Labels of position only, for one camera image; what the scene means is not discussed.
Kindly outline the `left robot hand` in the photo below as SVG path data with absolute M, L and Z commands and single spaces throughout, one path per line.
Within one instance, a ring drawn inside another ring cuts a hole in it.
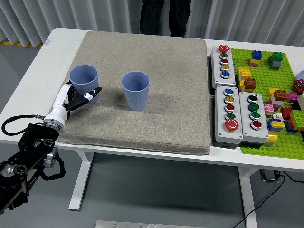
M 43 119 L 43 125 L 61 132 L 69 119 L 70 112 L 97 98 L 101 91 L 102 88 L 97 87 L 83 95 L 76 95 L 76 90 L 70 81 L 63 84 L 56 96 L 51 112 Z

